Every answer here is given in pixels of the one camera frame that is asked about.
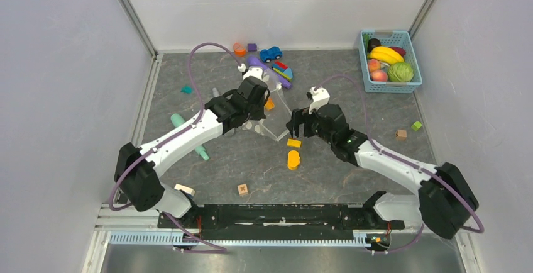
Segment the light blue plastic basket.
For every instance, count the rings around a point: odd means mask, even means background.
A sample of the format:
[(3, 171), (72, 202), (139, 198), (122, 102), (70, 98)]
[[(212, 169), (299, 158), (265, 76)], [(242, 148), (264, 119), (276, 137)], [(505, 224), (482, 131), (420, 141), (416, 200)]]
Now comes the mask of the light blue plastic basket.
[[(404, 62), (409, 63), (414, 70), (414, 78), (410, 82), (375, 82), (370, 79), (370, 73), (368, 71), (368, 52), (363, 50), (363, 37), (362, 34), (367, 33), (371, 38), (377, 38), (381, 41), (381, 46), (401, 47), (406, 51)], [(379, 92), (379, 93), (402, 93), (410, 94), (415, 91), (416, 88), (422, 85), (422, 76), (420, 68), (418, 66), (417, 57), (414, 52), (411, 37), (407, 31), (395, 30), (392, 32), (379, 33), (375, 30), (363, 30), (360, 33), (359, 42), (359, 55), (361, 62), (361, 69), (363, 73), (363, 84), (366, 92)], [(388, 65), (385, 62), (381, 62), (381, 70), (388, 72)]]

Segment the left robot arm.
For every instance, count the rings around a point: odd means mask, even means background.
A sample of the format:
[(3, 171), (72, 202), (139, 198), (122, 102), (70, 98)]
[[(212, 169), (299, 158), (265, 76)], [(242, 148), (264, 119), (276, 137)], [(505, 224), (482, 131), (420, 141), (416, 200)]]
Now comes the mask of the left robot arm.
[(211, 99), (182, 126), (140, 147), (132, 143), (119, 150), (114, 174), (120, 189), (139, 212), (155, 209), (168, 213), (182, 227), (197, 221), (193, 202), (182, 191), (160, 181), (166, 171), (196, 147), (239, 128), (247, 121), (265, 118), (270, 96), (260, 76), (246, 76), (237, 89)]

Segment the clear dotted zip bag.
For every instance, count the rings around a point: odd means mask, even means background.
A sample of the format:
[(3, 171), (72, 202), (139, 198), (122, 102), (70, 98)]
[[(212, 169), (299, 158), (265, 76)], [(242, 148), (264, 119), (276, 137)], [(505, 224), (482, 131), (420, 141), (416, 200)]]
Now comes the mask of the clear dotted zip bag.
[(286, 123), (290, 120), (291, 110), (284, 98), (283, 87), (277, 76), (269, 72), (263, 73), (263, 82), (270, 90), (270, 98), (275, 104), (275, 108), (266, 111), (266, 118), (260, 121), (247, 121), (241, 127), (242, 130), (251, 131), (258, 135), (280, 141), (289, 134)]

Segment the green cabbage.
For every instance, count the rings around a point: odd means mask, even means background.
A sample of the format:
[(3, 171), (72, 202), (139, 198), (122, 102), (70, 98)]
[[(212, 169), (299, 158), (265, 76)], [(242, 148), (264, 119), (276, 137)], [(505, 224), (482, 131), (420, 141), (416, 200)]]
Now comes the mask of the green cabbage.
[(407, 62), (397, 62), (391, 65), (387, 74), (391, 82), (410, 82), (414, 78), (414, 70)]

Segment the yellow banana bunch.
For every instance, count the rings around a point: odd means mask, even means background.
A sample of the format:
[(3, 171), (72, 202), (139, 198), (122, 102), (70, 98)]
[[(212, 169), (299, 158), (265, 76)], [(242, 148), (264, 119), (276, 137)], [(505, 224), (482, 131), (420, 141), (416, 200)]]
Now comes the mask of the yellow banana bunch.
[(378, 46), (372, 49), (368, 54), (369, 59), (375, 59), (385, 62), (388, 65), (393, 65), (399, 62), (404, 62), (403, 56), (390, 47)]

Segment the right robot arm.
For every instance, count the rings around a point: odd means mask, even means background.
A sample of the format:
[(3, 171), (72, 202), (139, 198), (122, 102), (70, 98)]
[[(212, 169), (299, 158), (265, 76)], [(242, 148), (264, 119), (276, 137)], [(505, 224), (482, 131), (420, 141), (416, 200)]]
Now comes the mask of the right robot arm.
[(287, 129), (292, 137), (318, 137), (341, 161), (372, 170), (408, 189), (417, 197), (422, 224), (451, 239), (460, 230), (483, 233), (476, 214), (479, 202), (457, 166), (418, 162), (386, 148), (352, 129), (336, 104), (292, 111)]

